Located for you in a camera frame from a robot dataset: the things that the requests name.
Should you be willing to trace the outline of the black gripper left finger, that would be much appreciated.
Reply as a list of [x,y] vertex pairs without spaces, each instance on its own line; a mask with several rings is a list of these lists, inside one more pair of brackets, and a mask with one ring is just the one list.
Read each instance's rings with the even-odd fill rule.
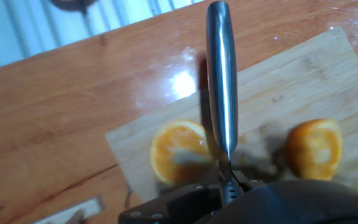
[[243,194],[235,182],[191,184],[122,212],[119,224],[208,223]]

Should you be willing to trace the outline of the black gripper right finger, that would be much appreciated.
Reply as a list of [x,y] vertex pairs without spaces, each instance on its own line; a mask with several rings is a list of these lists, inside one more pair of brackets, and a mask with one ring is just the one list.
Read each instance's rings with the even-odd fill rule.
[[244,173],[240,170],[233,170],[232,176],[237,181],[237,184],[242,188],[244,192],[248,192],[257,187],[264,186],[265,183],[257,179],[248,179]]

